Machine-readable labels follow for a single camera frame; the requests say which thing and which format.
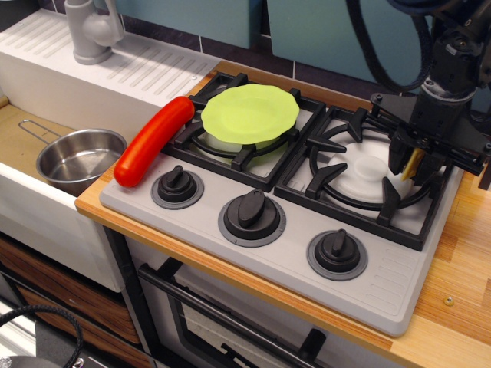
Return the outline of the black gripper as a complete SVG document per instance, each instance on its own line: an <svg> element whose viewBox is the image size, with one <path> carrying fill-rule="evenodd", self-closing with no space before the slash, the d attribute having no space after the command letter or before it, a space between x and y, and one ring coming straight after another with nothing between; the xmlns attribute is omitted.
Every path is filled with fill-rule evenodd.
<svg viewBox="0 0 491 368"><path fill-rule="evenodd" d="M442 166L478 176L490 159L490 115L474 114L469 103L418 96L373 94L372 114L390 127L388 167L402 173L414 148L415 186L426 185Z"/></svg>

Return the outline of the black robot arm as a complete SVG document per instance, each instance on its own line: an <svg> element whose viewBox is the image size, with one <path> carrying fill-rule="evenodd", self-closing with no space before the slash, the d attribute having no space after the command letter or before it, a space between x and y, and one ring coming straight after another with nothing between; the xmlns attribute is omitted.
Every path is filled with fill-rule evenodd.
<svg viewBox="0 0 491 368"><path fill-rule="evenodd" d="M375 80L390 90L373 94L373 114L388 127L388 166L415 186L426 185L442 166L478 176L490 158L490 115L473 113L476 92L490 86L488 1L392 1L408 14L420 42L420 72L399 85L380 63L361 4L348 14Z"/></svg>

